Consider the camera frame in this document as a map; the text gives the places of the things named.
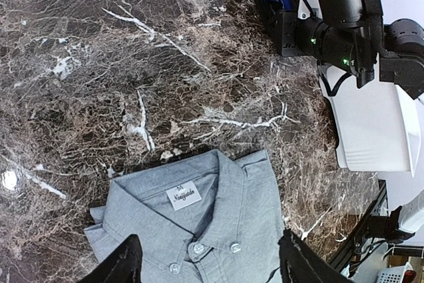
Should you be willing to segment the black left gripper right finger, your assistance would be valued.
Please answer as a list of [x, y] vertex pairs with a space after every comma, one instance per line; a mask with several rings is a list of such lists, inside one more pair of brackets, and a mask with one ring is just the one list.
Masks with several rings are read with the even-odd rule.
[[311, 250], [291, 229], [278, 242], [283, 283], [351, 283]]

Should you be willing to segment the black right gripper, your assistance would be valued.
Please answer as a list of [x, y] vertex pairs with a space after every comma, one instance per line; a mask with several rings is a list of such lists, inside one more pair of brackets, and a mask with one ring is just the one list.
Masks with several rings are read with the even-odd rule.
[[293, 11], [279, 11], [274, 24], [274, 44], [283, 57], [312, 56], [356, 78], [358, 88], [374, 79], [376, 51], [364, 27], [330, 27], [324, 20], [302, 20]]

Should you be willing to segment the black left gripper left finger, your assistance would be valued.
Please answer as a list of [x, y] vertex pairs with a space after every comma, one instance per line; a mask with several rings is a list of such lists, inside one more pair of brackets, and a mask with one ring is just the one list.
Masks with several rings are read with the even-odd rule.
[[141, 283], [142, 246], [137, 235], [129, 235], [103, 262], [78, 283]]

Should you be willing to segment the white plastic bin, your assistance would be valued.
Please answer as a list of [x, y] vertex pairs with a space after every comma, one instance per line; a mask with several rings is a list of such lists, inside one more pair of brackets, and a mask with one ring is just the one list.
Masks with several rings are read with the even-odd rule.
[[344, 74], [330, 66], [319, 81], [335, 119], [339, 166], [354, 172], [414, 174], [422, 146], [418, 102], [392, 83], [373, 80], [358, 89], [353, 76], [329, 96], [327, 91]]

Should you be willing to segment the grey long sleeve shirt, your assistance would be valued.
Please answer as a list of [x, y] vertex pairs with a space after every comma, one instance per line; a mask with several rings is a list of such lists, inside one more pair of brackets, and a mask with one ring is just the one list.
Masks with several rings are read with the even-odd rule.
[[110, 183], [84, 231], [98, 261], [129, 235], [142, 245], [143, 282], [280, 282], [284, 225], [265, 150], [218, 150]]

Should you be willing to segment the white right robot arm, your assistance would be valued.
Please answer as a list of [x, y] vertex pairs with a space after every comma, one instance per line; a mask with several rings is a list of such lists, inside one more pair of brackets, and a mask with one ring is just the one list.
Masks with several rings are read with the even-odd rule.
[[365, 27], [337, 30], [315, 17], [280, 11], [269, 21], [283, 56], [317, 59], [341, 167], [414, 177], [423, 160], [423, 29], [409, 19], [384, 25], [383, 51]]

